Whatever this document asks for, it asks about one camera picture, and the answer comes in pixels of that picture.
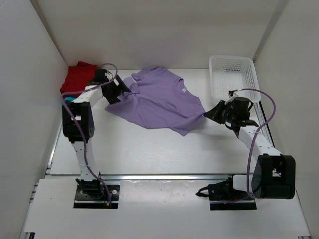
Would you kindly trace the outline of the lilac garment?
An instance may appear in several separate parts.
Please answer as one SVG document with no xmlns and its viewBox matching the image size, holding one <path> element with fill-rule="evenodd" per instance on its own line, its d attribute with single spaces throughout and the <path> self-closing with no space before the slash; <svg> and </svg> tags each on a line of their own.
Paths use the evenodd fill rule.
<svg viewBox="0 0 319 239">
<path fill-rule="evenodd" d="M 146 67 L 123 82 L 130 91 L 105 110 L 138 126 L 169 128 L 185 136 L 204 116 L 199 97 L 188 91 L 182 77 L 165 67 Z"/>
</svg>

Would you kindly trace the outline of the red t shirt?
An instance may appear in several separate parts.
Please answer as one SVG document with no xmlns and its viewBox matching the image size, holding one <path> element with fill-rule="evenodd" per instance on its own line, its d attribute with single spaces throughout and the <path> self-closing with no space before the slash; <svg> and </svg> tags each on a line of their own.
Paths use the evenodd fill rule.
<svg viewBox="0 0 319 239">
<path fill-rule="evenodd" d="M 99 67 L 79 61 L 76 66 L 68 67 L 68 74 L 60 88 L 60 92 L 65 97 L 78 97 L 90 80 L 95 77 L 95 71 Z"/>
</svg>

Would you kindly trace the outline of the teal polo shirt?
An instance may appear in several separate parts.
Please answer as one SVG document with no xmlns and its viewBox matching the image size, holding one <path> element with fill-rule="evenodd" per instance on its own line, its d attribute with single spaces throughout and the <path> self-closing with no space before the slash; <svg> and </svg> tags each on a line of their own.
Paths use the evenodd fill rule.
<svg viewBox="0 0 319 239">
<path fill-rule="evenodd" d="M 64 96 L 63 99 L 64 99 L 64 102 L 72 102 L 72 101 L 74 101 L 76 99 L 76 97 L 74 97 L 74 96 Z"/>
</svg>

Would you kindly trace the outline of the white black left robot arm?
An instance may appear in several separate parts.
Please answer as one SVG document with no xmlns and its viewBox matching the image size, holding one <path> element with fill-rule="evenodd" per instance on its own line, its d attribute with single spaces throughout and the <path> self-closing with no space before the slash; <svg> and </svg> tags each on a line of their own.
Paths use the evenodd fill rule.
<svg viewBox="0 0 319 239">
<path fill-rule="evenodd" d="M 130 91 L 118 75 L 118 70 L 112 74 L 106 69 L 99 68 L 95 71 L 92 84 L 84 90 L 61 94 L 63 97 L 78 96 L 71 102 L 63 101 L 62 131 L 76 152 L 80 168 L 80 176 L 76 178 L 76 182 L 80 190 L 93 200 L 104 198 L 109 203 L 112 194 L 97 170 L 93 155 L 92 137 L 95 125 L 92 107 L 101 98 L 105 98 L 111 105 L 119 103 L 118 97 Z"/>
</svg>

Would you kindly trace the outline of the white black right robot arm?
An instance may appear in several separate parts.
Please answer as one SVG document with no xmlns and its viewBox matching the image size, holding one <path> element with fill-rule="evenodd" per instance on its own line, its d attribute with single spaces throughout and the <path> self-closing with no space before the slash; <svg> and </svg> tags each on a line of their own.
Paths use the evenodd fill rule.
<svg viewBox="0 0 319 239">
<path fill-rule="evenodd" d="M 254 173 L 234 175 L 224 186 L 229 199 L 237 198 L 242 191 L 255 198 L 292 199 L 295 195 L 296 162 L 283 155 L 260 134 L 259 125 L 250 119 L 253 103 L 244 97 L 220 101 L 204 116 L 225 125 L 249 149 L 248 164 L 256 160 Z"/>
</svg>

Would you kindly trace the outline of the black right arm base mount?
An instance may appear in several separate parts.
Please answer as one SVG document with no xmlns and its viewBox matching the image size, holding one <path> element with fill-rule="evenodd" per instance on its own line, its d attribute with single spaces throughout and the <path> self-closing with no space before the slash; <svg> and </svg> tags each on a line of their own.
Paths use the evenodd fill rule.
<svg viewBox="0 0 319 239">
<path fill-rule="evenodd" d="M 256 210 L 256 202 L 244 191 L 235 190 L 230 178 L 208 184 L 199 189 L 198 197 L 208 198 L 211 211 L 250 211 Z"/>
</svg>

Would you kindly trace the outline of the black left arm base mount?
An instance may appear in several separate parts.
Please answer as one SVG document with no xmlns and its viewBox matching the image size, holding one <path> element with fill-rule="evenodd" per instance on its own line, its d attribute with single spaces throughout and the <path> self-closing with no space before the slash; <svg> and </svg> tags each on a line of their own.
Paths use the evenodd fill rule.
<svg viewBox="0 0 319 239">
<path fill-rule="evenodd" d="M 117 209 L 120 197 L 120 185 L 107 184 L 98 180 L 84 181 L 76 179 L 77 188 L 74 196 L 75 209 Z"/>
</svg>

